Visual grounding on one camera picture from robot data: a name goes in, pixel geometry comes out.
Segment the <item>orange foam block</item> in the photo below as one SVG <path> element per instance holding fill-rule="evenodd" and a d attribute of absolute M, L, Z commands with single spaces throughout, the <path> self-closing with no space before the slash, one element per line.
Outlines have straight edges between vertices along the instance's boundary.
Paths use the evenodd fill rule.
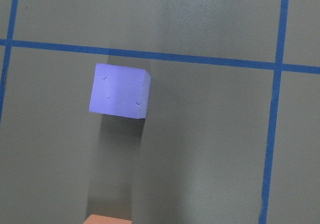
<path fill-rule="evenodd" d="M 83 224 L 132 224 L 132 221 L 100 215 L 90 215 Z"/>

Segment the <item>purple foam block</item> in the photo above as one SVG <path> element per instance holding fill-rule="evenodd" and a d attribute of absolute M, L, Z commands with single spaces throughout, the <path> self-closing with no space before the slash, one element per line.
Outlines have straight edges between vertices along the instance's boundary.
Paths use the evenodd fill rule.
<path fill-rule="evenodd" d="M 98 63 L 95 67 L 89 111 L 144 119 L 151 76 L 139 68 Z"/>

